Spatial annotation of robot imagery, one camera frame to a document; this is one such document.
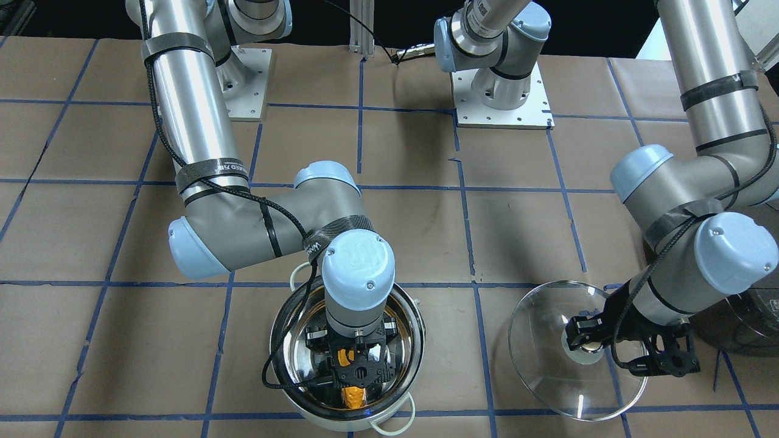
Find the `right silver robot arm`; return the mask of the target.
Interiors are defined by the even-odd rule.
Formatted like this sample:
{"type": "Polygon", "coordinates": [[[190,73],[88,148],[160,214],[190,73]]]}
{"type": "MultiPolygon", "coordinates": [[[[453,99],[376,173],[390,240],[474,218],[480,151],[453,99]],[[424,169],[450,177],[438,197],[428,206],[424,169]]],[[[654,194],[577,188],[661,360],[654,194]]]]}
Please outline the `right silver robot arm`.
{"type": "Polygon", "coordinates": [[[159,140],[175,164],[175,185],[187,214],[170,224],[168,243],[183,274],[203,279],[304,251],[311,274],[294,315],[270,341],[262,367],[267,388],[366,388],[393,380],[388,344],[397,329],[384,315],[395,260],[366,216],[362,194],[342,164],[302,169],[294,189],[265,198],[251,193],[237,155],[207,20],[213,1],[128,1],[142,35],[142,58],[159,140]],[[308,302],[314,281],[324,285],[326,326],[307,346],[325,356],[323,374],[309,378],[267,373],[283,360],[287,335],[308,302]]]}

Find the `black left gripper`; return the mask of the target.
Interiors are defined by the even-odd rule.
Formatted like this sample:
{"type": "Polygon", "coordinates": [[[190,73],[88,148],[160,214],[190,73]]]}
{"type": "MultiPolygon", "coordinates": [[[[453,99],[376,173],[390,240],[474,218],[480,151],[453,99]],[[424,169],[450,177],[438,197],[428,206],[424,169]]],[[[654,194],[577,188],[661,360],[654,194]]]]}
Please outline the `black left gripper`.
{"type": "Polygon", "coordinates": [[[602,346],[612,346],[615,342],[640,341],[648,354],[634,360],[616,360],[620,368],[627,369],[637,377],[674,376],[700,371],[699,359],[694,349],[692,327],[687,322],[674,322],[671,326],[662,326],[646,319],[634,305],[629,307],[621,321],[617,336],[614,336],[616,322],[625,310],[628,299],[626,285],[606,299],[604,311],[587,318],[573,316],[565,327],[565,343],[574,351],[585,344],[595,342],[602,346]]]}

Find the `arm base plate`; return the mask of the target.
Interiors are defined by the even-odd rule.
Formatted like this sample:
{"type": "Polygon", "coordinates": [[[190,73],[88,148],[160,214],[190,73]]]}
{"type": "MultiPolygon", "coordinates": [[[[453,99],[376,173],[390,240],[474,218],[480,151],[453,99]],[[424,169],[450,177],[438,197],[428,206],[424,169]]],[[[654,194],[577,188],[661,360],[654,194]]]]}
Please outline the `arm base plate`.
{"type": "Polygon", "coordinates": [[[508,80],[489,68],[451,73],[457,125],[547,130],[556,123],[538,64],[529,77],[508,80]]]}
{"type": "Polygon", "coordinates": [[[226,111],[232,121],[262,121],[272,59],[270,48],[233,46],[231,55],[217,67],[226,111]]]}

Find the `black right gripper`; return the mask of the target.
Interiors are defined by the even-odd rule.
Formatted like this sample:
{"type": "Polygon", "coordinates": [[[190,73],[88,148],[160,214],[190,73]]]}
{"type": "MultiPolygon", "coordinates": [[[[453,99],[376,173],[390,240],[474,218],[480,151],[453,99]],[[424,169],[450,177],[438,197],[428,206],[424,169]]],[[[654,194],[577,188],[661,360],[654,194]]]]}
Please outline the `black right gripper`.
{"type": "Polygon", "coordinates": [[[315,366],[320,374],[304,380],[304,386],[331,386],[342,389],[347,386],[368,388],[397,383],[397,367],[390,358],[388,344],[399,334],[397,319],[390,316],[383,317],[378,327],[368,335],[357,335],[354,338],[342,336],[326,326],[305,326],[306,347],[315,354],[324,355],[325,361],[323,366],[315,366]],[[338,363],[340,349],[354,351],[354,359],[346,367],[338,363]]]}

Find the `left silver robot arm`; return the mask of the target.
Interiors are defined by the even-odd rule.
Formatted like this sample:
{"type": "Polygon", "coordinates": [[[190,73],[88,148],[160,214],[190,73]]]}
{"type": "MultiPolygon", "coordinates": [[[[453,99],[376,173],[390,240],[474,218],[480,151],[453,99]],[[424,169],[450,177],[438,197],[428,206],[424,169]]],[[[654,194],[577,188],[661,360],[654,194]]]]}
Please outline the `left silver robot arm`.
{"type": "Polygon", "coordinates": [[[594,316],[571,316],[562,351],[577,361],[611,350],[637,377],[699,371],[687,319],[777,267],[777,243],[738,212],[777,197],[777,137],[730,1],[657,1],[696,157],[659,144],[611,171],[620,201],[656,258],[594,316]]]}

